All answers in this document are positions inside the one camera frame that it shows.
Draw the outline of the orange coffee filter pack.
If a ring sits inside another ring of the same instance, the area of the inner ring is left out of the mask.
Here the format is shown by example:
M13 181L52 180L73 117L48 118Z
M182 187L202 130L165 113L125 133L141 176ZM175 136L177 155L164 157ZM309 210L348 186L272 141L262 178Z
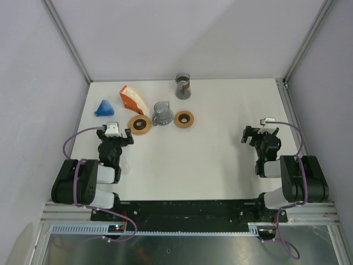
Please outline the orange coffee filter pack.
M124 86L119 93L126 109L132 110L140 115L146 115L148 113L148 105L139 91L132 87Z

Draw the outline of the glass coffee server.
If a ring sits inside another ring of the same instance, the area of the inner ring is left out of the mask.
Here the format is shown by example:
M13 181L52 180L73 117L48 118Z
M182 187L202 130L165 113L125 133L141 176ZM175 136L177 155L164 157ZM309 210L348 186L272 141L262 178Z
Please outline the glass coffee server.
M159 101L153 107L152 125L168 125L174 119L169 101Z

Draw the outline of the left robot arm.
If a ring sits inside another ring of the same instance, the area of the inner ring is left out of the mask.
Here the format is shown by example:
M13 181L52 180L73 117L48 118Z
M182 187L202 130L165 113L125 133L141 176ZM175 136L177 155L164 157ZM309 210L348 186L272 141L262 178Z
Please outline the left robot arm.
M66 154L67 143L79 134L95 130L101 140L98 145L99 158L80 160ZM93 206L103 208L103 215L109 220L117 220L122 207L115 203L116 195L97 188L98 184L117 184L121 177L120 157L122 149L134 144L131 129L125 129L126 136L119 133L115 123L81 130L63 144L66 157L51 190L51 199L57 204Z

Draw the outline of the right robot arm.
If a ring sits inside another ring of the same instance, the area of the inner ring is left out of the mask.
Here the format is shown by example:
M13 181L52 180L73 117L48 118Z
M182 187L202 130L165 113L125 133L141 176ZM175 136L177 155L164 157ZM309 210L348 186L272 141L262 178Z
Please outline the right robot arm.
M279 184L255 199L253 212L260 221L268 221L278 210L323 203L329 197L328 183L317 157L289 150L278 125L275 121L263 121L257 128L247 125L241 138L242 143L255 149L255 175Z

